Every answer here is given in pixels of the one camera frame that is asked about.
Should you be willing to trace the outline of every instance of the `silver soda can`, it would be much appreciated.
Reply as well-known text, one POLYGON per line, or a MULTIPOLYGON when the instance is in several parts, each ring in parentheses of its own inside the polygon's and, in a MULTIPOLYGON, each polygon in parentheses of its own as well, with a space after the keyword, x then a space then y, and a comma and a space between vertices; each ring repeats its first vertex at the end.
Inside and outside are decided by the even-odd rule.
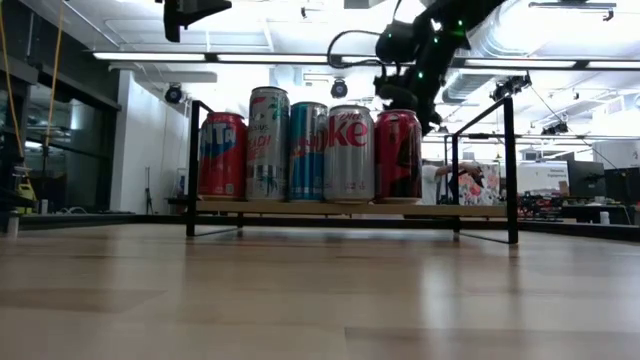
POLYGON ((325 199, 343 204, 369 202, 375 195, 374 123, 369 109, 336 106, 324 130, 325 199))
POLYGON ((287 194, 289 98, 276 87, 251 92, 247 200, 283 201, 287 194))

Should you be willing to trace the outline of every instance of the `monitor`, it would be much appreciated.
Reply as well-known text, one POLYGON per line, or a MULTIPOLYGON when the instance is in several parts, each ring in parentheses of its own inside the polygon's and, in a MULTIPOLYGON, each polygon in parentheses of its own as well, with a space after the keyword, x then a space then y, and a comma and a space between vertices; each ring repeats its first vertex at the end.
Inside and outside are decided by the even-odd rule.
POLYGON ((571 196, 586 198, 607 196, 604 164, 592 161, 567 161, 567 167, 571 196))

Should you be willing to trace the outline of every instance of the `yellow cord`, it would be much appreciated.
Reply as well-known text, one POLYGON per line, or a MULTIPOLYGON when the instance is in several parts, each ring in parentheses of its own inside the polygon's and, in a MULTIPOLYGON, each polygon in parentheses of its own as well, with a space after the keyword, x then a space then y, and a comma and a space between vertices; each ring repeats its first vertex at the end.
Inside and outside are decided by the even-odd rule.
POLYGON ((60 44, 62 43, 62 25, 64 25, 64 0, 60 0, 60 18, 58 19, 58 41, 56 43, 56 55, 53 63, 53 83, 51 84, 51 101, 49 102, 49 121, 47 121, 47 132, 45 133, 45 147, 49 146, 51 121, 53 120, 53 106, 54 106, 54 99, 56 94, 56 83, 58 80, 58 65, 60 63, 60 44))
POLYGON ((22 140, 20 140, 20 126, 18 125, 18 117, 16 116, 16 107, 13 103, 13 90, 11 89, 11 71, 9 70, 9 55, 7 54, 7 37, 4 33, 4 2, 0 4, 0 36, 2 37, 2 55, 4 57, 4 69, 7 76, 7 89, 9 92, 9 107, 11 108, 11 118, 13 119, 13 129, 16 132, 16 142, 18 143, 18 152, 20 157, 24 158, 22 149, 22 140))

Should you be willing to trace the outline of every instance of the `security camera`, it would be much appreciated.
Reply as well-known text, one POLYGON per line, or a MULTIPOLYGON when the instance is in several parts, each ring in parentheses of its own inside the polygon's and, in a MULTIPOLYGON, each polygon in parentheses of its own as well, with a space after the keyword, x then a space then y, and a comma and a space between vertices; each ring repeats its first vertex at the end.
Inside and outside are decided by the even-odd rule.
POLYGON ((333 96, 334 99, 342 99, 347 96, 348 91, 349 89, 344 79, 336 79, 333 82, 333 86, 331 86, 331 96, 333 96))
POLYGON ((180 84, 169 85, 169 89, 164 94, 164 99, 169 104, 180 104, 184 99, 184 92, 182 92, 182 86, 180 84))
POLYGON ((180 27, 231 8, 228 0, 156 0, 164 1, 164 35, 167 40, 180 42, 180 27))

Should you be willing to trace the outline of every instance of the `red soda can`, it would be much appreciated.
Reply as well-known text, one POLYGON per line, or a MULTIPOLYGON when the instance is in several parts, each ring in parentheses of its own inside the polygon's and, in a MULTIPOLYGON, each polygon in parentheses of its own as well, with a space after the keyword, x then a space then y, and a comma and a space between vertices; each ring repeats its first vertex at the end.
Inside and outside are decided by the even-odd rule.
POLYGON ((416 203, 422 198, 422 127, 410 110, 388 110, 375 127, 376 200, 416 203))
POLYGON ((245 193, 247 126, 241 115, 211 113, 200 128, 198 193, 241 200, 245 193))

